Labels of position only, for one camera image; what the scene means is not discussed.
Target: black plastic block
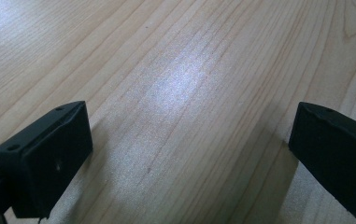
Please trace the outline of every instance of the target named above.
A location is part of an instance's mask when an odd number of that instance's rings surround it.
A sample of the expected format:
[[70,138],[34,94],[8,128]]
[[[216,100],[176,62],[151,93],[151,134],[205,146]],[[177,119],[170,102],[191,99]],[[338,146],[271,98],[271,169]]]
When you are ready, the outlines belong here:
[[16,217],[49,217],[93,150],[84,102],[62,105],[0,145]]
[[289,147],[356,217],[356,121],[320,105],[300,103]]

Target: screw hole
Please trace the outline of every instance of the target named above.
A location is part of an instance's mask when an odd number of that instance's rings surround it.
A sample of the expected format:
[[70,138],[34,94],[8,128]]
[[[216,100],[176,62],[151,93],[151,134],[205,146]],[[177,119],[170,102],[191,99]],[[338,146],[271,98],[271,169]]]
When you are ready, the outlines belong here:
[[15,150],[15,149],[18,149],[19,147],[20,147],[20,145],[15,144],[15,145],[12,145],[11,147],[8,147],[7,150],[8,150],[8,151],[13,151],[13,150]]
[[62,161],[61,160],[56,160],[55,161],[55,171],[56,172],[61,172],[62,170]]

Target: wooden table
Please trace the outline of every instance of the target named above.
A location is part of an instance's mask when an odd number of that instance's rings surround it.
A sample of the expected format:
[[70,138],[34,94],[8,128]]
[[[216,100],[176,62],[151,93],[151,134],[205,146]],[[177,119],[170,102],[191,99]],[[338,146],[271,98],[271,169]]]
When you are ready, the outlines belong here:
[[286,144],[300,101],[356,119],[356,0],[0,0],[0,143],[77,100],[41,223],[356,223]]

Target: tabletop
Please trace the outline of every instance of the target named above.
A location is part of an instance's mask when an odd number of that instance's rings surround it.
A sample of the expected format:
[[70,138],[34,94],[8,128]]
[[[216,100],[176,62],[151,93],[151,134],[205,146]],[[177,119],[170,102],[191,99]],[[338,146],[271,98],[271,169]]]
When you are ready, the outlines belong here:
[[356,223],[287,147],[301,101],[356,119],[356,0],[0,0],[0,144],[78,100],[41,223]]

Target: light wood surface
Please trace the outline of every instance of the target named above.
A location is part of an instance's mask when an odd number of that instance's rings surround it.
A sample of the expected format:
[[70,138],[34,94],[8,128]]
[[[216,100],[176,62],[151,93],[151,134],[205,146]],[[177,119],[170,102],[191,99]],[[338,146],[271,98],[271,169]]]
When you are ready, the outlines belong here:
[[76,100],[41,223],[356,223],[286,144],[300,101],[356,119],[356,0],[0,0],[0,143]]

